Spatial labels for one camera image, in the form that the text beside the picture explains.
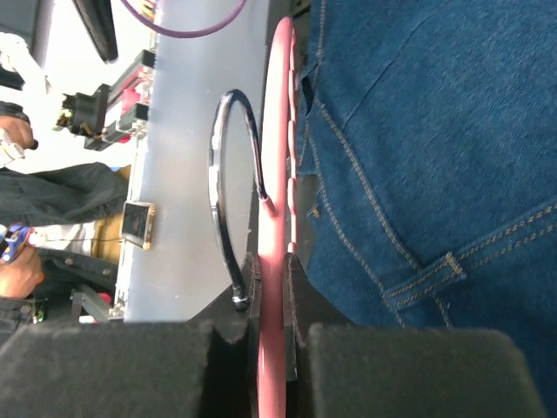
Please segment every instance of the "black sleeve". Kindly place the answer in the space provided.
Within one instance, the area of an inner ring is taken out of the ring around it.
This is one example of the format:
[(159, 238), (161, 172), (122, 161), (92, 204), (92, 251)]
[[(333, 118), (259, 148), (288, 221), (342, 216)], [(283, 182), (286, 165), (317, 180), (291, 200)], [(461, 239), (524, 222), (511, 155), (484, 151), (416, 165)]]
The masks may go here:
[(4, 344), (18, 328), (33, 322), (34, 300), (0, 298), (0, 345)]

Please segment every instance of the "white cloth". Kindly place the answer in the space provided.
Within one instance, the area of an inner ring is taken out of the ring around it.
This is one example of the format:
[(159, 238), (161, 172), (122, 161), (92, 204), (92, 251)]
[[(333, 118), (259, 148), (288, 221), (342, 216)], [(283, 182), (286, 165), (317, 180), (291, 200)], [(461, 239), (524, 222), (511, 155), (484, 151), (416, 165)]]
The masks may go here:
[(41, 245), (42, 248), (91, 255), (92, 241), (95, 238), (95, 222), (40, 226), (34, 229), (43, 234), (46, 239), (46, 242)]

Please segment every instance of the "blue denim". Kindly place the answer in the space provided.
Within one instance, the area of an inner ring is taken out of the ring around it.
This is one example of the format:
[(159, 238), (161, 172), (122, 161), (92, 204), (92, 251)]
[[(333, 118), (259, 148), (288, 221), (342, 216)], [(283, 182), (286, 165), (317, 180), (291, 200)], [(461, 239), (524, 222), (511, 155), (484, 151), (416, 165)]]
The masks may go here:
[(557, 416), (557, 2), (314, 0), (312, 284), (362, 325), (511, 336)]

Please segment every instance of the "silver hook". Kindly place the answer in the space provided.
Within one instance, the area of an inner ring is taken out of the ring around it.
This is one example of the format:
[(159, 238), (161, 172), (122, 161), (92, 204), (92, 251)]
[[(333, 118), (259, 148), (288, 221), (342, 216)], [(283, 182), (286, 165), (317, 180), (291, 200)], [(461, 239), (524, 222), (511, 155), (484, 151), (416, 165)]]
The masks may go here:
[(245, 125), (247, 127), (250, 142), (252, 143), (253, 165), (255, 168), (255, 186), (259, 200), (268, 201), (269, 197), (263, 182), (263, 171), (261, 168), (261, 150), (259, 148), (258, 127), (253, 115), (250, 101), (240, 90), (231, 90), (223, 95), (215, 112), (215, 120), (211, 130), (211, 146), (209, 147), (209, 200), (211, 202), (212, 218), (217, 227), (218, 243), (223, 254), (228, 272), (232, 279), (232, 303), (238, 310), (244, 310), (249, 306), (247, 288), (242, 272), (236, 261), (236, 255), (230, 241), (228, 223), (226, 221), (225, 204), (225, 160), (222, 153), (225, 150), (225, 138), (228, 129), (230, 110), (234, 103), (238, 102), (242, 108)]

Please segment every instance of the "hand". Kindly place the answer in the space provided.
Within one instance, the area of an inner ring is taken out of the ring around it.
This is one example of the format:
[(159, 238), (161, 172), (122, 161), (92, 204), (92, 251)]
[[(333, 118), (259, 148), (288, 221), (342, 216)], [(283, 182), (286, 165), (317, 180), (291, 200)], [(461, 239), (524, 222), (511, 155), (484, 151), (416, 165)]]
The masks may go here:
[(13, 142), (27, 150), (34, 146), (33, 130), (29, 124), (12, 116), (0, 116), (0, 128), (8, 132)]
[(0, 297), (26, 299), (43, 278), (37, 250), (26, 246), (13, 263), (0, 262)]

